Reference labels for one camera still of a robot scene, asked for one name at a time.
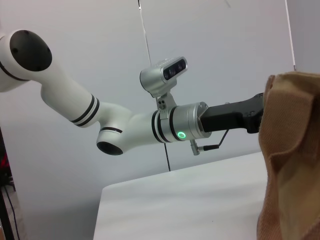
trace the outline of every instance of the black stripe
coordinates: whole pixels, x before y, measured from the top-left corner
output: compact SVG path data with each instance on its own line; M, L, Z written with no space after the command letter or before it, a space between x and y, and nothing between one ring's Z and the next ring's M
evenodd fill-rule
M173 107L171 112L170 112L170 116L169 116L169 125L170 125L170 130L171 130L171 133L172 135L174 136L174 138L178 141L182 141L176 134L175 132L175 128L174 128L174 111L177 107Z
M96 113L98 112L99 105L100 105L100 102L99 102L99 99L97 98L97 99L96 99L96 106L95 106L94 111L91 113L91 115L88 117L87 120L85 120L83 123L77 124L77 126L78 126L78 127L81 127L81 126L87 124L88 122L90 122L91 119L93 119L94 116L96 115Z
M105 126L105 127L101 128L100 132L103 131L103 130L111 130L111 131L115 131L115 132L118 132L118 133L122 133L122 130L120 130L118 128L115 128L115 127L111 127L111 126Z
M79 122L79 121L81 121L82 119L84 119L85 116L87 116L87 114L90 112L92 106L93 106L94 103L95 103L95 97L94 97L92 94L91 94L91 96L92 96L92 98L91 98L90 105L89 105L89 107L85 110L85 112L84 112L80 117L78 117L76 120L72 120L72 121L70 121L70 122L72 122L72 123Z
M165 135L164 135L164 132L162 131L162 128L161 128L161 120L160 120L160 114L158 115L158 131L159 131L159 134L160 136L162 137L162 139L166 142L166 143L171 143L170 141L168 141L168 139L166 139Z
M157 132L156 132L155 119L156 119L157 112L158 112L158 111L155 111L155 112L153 113L153 115L152 115L152 119L151 119L152 132L153 132L153 135L154 135L155 139L156 139L159 143L164 144L164 142L162 142L162 141L160 140L160 138L158 137Z
M7 71L7 69L5 69L5 67L2 65L2 63L0 62L0 69L2 69L2 71L4 71L5 74L7 74L9 77L18 80L18 81L22 81L22 82L26 82L29 81L27 79L22 79L22 78L18 78L16 76L13 76L10 72Z

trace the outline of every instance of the green led light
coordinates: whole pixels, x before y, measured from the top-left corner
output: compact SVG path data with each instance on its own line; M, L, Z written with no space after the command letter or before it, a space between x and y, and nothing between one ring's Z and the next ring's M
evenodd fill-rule
M182 131L178 132L178 137L181 139L185 139L186 138L186 134Z

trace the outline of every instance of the white table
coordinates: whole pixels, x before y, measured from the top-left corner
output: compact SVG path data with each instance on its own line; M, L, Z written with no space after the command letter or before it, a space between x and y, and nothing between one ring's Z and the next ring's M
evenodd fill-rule
M266 185L261 152L110 185L94 240L254 240Z

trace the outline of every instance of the robotic arm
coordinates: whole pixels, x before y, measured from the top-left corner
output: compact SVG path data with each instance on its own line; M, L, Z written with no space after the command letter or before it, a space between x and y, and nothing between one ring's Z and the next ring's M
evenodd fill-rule
M141 71L140 82L157 101L157 110L133 114L112 103L101 102L73 81L53 58L50 48L35 33L17 30L0 34L0 92L29 80L39 82L43 101L78 127L100 123L97 147L109 155L121 155L142 145L190 141L194 155L219 148L198 147L195 140L213 131L246 128L259 131L263 95L247 101L208 107L204 102L177 106L170 90L188 69L184 57L166 59Z

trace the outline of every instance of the black handle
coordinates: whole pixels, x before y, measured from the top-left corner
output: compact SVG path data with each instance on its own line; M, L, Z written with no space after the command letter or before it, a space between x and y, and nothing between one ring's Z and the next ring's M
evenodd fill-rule
M209 107L200 117L206 133L229 129L246 129L249 134L259 132L264 114L263 93L245 101Z

